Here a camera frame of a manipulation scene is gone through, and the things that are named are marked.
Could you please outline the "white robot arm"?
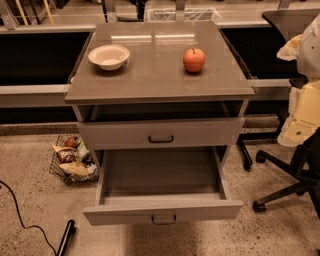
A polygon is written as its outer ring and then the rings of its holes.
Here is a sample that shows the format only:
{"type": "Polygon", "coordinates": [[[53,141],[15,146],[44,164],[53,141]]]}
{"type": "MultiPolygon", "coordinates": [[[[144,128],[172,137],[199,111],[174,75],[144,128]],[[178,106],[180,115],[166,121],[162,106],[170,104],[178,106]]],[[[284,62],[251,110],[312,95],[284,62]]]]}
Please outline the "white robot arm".
{"type": "Polygon", "coordinates": [[[320,14],[277,53],[282,60],[296,60],[297,70],[307,77],[301,89],[289,93],[289,116],[277,138],[280,145],[303,144],[320,127],[320,14]]]}

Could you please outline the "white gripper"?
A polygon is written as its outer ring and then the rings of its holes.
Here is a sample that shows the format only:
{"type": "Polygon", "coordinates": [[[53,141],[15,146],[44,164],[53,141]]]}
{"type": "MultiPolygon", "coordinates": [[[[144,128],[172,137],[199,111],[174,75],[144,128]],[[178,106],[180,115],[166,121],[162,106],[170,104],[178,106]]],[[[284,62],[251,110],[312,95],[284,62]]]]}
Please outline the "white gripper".
{"type": "MultiPolygon", "coordinates": [[[[291,38],[277,52],[277,58],[296,60],[302,35],[291,38]]],[[[283,124],[277,142],[285,147],[302,145],[320,126],[320,81],[305,84],[301,89],[292,88],[289,96],[289,113],[292,117],[283,124]]]]}

